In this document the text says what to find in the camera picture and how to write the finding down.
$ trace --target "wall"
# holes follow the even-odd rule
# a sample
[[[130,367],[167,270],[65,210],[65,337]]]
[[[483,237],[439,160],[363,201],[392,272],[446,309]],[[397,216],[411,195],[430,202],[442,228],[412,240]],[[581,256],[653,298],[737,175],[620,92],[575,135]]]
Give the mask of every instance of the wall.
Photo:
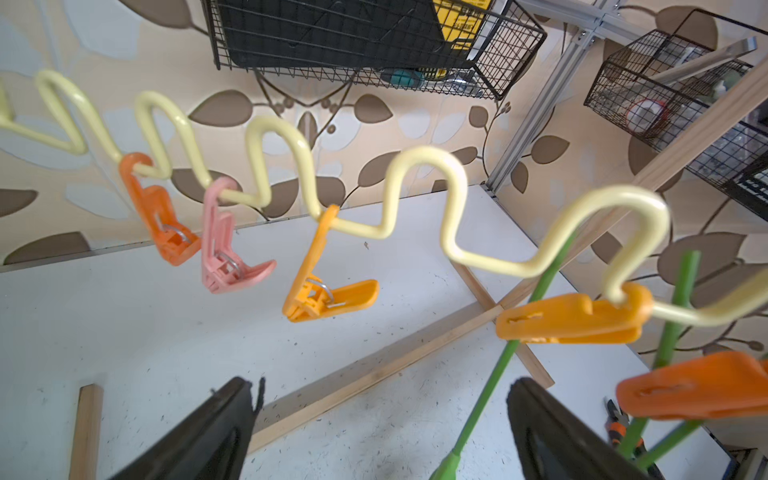
[[[312,145],[319,198],[344,207],[382,199],[383,175],[397,152],[434,144],[465,165],[468,181],[487,177],[548,76],[563,45],[550,38],[534,64],[501,102],[373,88],[341,82],[218,71],[196,0],[34,0],[0,5],[0,80],[17,121],[63,135],[41,102],[34,75],[61,71],[91,99],[123,152],[149,153],[134,120],[137,94],[159,91],[193,121],[214,177],[226,174],[254,191],[243,133],[256,115],[278,115]],[[159,184],[171,195],[181,223],[201,228],[203,190],[195,181],[178,136],[155,114],[174,174]],[[66,154],[0,131],[0,258],[19,263],[148,240],[114,165],[94,135],[83,129],[90,152]],[[287,146],[275,134],[264,140],[273,202],[261,211],[225,207],[238,225],[306,212]],[[401,197],[445,188],[431,167],[408,172]]]
[[[685,8],[663,2],[629,2],[623,9],[627,19],[646,28],[674,30],[684,17]],[[756,18],[761,28],[768,23],[764,2],[735,0],[701,2],[701,6],[747,23]],[[688,34],[695,41],[714,47],[728,45],[719,23],[701,21]],[[511,173],[498,193],[502,205],[534,240],[540,242],[558,212],[586,191],[609,184],[628,183],[655,153],[643,142],[614,126],[583,105],[602,61],[618,45],[596,43],[589,51],[569,87],[572,96],[555,107],[547,127]],[[634,281],[648,286],[657,298],[669,300],[674,289],[677,268],[684,251],[702,251],[702,263],[694,289],[694,306],[706,306],[730,292],[746,278],[768,266],[768,222],[688,171],[665,184],[659,193],[670,207],[670,237],[635,273]],[[563,269],[565,276],[584,293],[596,297],[606,264],[632,236],[637,224],[625,217],[611,228],[591,249],[584,251]],[[768,313],[757,312],[727,326],[686,329],[677,345],[676,361],[683,361],[725,349],[754,356],[766,353]],[[631,347],[650,365],[659,342],[663,323],[652,319],[643,336]],[[727,427],[728,441],[733,437],[745,442],[754,438],[742,422],[738,428],[718,422],[714,428]]]

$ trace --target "wooden strip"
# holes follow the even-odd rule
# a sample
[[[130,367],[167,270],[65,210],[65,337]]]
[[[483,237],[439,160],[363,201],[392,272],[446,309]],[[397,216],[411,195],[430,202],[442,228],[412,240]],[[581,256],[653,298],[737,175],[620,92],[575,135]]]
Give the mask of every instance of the wooden strip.
[[[96,479],[103,400],[104,390],[95,383],[80,389],[78,416],[74,421],[69,480]]]
[[[462,280],[464,280],[464,283],[469,287],[469,291],[472,292],[472,295],[475,296],[478,303],[480,303],[484,309],[489,310],[496,305],[496,302],[493,301],[493,297],[491,297],[469,267],[453,261],[451,262],[451,265],[453,265],[453,268],[456,269],[456,273],[458,273]],[[523,363],[523,366],[528,370],[528,373],[531,374],[533,380],[536,380],[536,383],[541,385],[542,388],[548,389],[554,385],[554,380],[549,375],[549,372],[547,372],[547,369],[538,361],[536,355],[531,351],[531,347],[525,343],[521,343],[515,352],[515,355],[518,356]]]
[[[669,147],[640,170],[632,180],[632,184],[648,190],[657,190],[767,98],[768,58],[765,58],[683,131]],[[581,227],[581,232],[565,257],[563,266],[589,248],[627,213],[629,213],[628,209],[617,207],[593,215]],[[530,281],[520,282],[502,298],[500,304],[505,309],[516,306],[533,292],[536,281],[528,280]]]
[[[438,349],[448,345],[450,342],[458,339],[460,336],[463,336],[472,330],[485,325],[486,323],[496,318],[496,316],[498,316],[498,314],[501,312],[502,308],[500,306],[494,306],[490,310],[481,313],[480,315],[462,323],[461,325],[451,329],[446,333],[443,333],[441,336],[428,341],[424,345],[412,350],[408,354],[375,369],[371,373],[360,377],[349,385],[336,390],[334,393],[331,393],[330,395],[325,396],[314,403],[310,403],[298,412],[288,415],[286,418],[273,423],[263,430],[255,432],[250,437],[248,453],[251,454],[256,450],[261,449],[265,445],[274,442],[291,430],[294,430],[303,424],[317,418],[318,416],[331,410],[333,407],[341,404],[347,399],[351,399],[358,393],[371,388],[376,383],[381,382],[388,376],[394,375],[405,367],[418,362],[420,359],[423,359],[430,353],[436,352]]]
[[[464,283],[467,284],[469,291],[475,296],[483,310],[490,310],[496,306],[496,302],[493,301],[491,294],[488,293],[482,283],[480,283],[480,280],[478,280],[478,277],[475,276],[469,267],[456,263],[453,260],[451,260],[451,265],[453,265],[453,268],[456,269],[456,273],[458,273],[462,280],[464,280]]]

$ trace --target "yellow label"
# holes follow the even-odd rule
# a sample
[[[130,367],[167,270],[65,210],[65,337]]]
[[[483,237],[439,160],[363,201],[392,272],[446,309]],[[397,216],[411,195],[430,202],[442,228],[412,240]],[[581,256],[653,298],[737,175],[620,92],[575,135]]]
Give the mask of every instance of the yellow label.
[[[442,36],[454,42],[455,50],[469,50],[485,15],[477,13],[450,0],[432,0],[435,4],[438,22],[442,25]],[[491,0],[466,0],[470,5],[488,10]]]
[[[442,80],[448,76],[448,71],[444,68],[418,68],[427,80]]]

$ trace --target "wire basket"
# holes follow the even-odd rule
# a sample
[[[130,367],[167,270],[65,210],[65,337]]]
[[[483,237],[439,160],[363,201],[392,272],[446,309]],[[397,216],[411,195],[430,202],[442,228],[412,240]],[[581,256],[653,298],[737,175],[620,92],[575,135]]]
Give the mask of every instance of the wire basket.
[[[696,12],[768,35],[700,9],[694,9],[688,17]],[[603,62],[584,105],[662,151],[708,109],[713,92],[720,89],[722,93],[724,78],[737,81],[752,68],[743,61],[731,60],[671,84],[652,78],[711,51],[679,35],[653,30]],[[768,220],[768,129],[758,120],[761,116],[754,111],[686,169]]]
[[[501,100],[547,34],[515,0],[202,0],[217,68]]]

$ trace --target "wooden dowel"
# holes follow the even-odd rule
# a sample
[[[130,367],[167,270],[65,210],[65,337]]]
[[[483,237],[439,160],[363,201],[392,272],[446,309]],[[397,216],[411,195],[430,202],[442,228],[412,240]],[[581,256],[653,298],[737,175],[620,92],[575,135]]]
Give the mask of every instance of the wooden dowel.
[[[104,390],[95,383],[80,389],[78,416],[74,421],[69,480],[96,480],[103,401]]]

